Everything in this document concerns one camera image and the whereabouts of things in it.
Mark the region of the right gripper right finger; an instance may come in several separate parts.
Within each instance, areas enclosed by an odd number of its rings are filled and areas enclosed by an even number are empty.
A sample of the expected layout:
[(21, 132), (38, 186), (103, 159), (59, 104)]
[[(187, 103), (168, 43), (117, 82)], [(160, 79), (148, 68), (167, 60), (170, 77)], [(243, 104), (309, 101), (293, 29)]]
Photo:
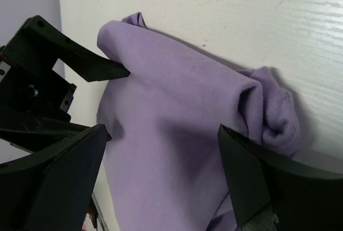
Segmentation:
[(241, 230), (342, 230), (342, 175), (296, 162), (225, 126), (222, 164)]

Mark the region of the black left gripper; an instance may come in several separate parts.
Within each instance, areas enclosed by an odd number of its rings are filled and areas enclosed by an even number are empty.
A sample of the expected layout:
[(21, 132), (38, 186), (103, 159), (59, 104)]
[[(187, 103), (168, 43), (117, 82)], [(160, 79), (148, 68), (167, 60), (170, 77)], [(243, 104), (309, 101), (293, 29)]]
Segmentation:
[(1, 47), (1, 138), (27, 152), (87, 129), (68, 114), (76, 90), (53, 70), (60, 59), (87, 82), (127, 77), (122, 64), (72, 41), (41, 16)]

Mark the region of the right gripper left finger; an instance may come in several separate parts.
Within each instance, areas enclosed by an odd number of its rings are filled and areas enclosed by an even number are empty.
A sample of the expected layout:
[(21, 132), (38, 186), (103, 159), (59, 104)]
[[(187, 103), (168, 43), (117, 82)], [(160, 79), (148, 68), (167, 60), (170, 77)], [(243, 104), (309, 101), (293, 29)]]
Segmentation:
[(1, 164), (1, 230), (81, 230), (106, 142), (98, 124)]

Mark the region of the purple t shirt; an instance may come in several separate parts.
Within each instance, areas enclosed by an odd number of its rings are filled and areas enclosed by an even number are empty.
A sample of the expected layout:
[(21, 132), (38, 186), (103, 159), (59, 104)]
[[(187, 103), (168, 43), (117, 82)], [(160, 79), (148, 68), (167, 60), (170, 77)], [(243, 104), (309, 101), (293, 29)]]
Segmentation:
[(97, 113), (120, 230), (237, 230), (219, 126), (293, 156), (292, 95), (267, 67), (233, 70), (150, 31), (141, 13), (105, 24), (98, 47), (130, 72), (108, 82)]

